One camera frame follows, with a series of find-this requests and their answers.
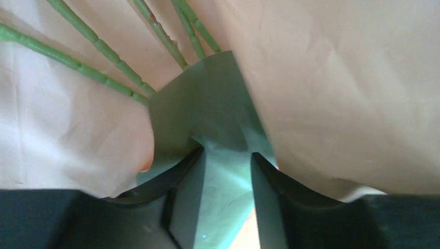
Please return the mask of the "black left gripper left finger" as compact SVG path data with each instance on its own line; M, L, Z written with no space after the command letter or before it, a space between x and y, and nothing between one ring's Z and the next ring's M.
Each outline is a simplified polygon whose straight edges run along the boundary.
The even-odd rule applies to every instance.
M194 248L205 153L115 198L73 189L1 190L1 248Z

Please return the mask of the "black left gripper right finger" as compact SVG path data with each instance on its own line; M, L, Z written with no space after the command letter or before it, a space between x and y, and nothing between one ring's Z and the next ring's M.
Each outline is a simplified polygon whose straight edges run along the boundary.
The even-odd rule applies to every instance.
M439 248L439 196L366 195L344 203L260 153L251 156L251 175L261 248Z

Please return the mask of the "green and peach wrapping paper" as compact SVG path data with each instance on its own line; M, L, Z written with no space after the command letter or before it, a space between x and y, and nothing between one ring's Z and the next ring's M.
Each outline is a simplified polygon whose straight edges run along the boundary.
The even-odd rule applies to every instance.
M186 1L221 47L199 59L172 1L65 1L156 93L144 106L1 40L1 190L115 198L196 148L194 248L261 248L251 156L329 198L439 196L439 1ZM49 1L1 23L142 90Z

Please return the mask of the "pink fake flower bunch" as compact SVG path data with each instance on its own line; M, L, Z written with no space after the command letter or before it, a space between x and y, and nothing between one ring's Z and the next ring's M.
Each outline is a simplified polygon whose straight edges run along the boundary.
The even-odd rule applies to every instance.
M151 26L153 32L165 46L169 54L176 61L182 70L189 68L189 64L185 61L183 54L178 48L176 41L172 40L164 30L162 24L157 20L146 1L133 1L134 6L140 12L141 16ZM91 42L93 46L111 61L125 76L135 83L141 90L141 93L134 91L132 88L118 82L117 80L107 76L95 68L69 56L68 54L43 43L42 41L26 35L4 23L1 23L1 40L15 42L53 59L86 77L99 82L112 90L130 97L144 106L149 105L149 99L155 95L156 90L148 83L144 82L141 76L135 72L121 57L115 52L104 40L100 39L96 32L88 26L68 5L65 1L49 1L50 6L56 10L67 22L69 22L86 40ZM207 45L214 53L220 53L221 47L204 26L202 21L197 17L194 10L186 1L172 1L174 10L190 40L190 43L199 57L206 58L206 53L200 42L203 38Z

